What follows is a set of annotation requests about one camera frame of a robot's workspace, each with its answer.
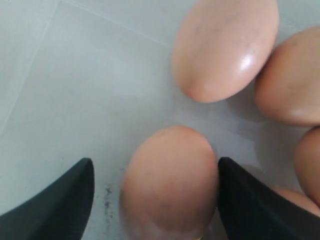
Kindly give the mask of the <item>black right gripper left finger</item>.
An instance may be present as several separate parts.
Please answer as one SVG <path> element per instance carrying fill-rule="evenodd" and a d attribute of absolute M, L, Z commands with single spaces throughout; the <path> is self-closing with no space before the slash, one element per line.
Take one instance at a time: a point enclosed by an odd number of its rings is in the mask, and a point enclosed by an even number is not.
<path fill-rule="evenodd" d="M 95 193 L 95 170 L 83 158 L 43 191 L 0 217 L 2 240 L 80 240 Z"/>

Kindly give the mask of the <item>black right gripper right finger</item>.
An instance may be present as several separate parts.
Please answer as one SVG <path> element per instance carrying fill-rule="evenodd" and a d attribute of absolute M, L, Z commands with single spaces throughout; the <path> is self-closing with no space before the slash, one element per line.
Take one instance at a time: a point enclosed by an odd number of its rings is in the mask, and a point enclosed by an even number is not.
<path fill-rule="evenodd" d="M 318 240 L 320 218 L 279 195 L 229 157 L 218 161 L 217 208 L 230 240 Z"/>

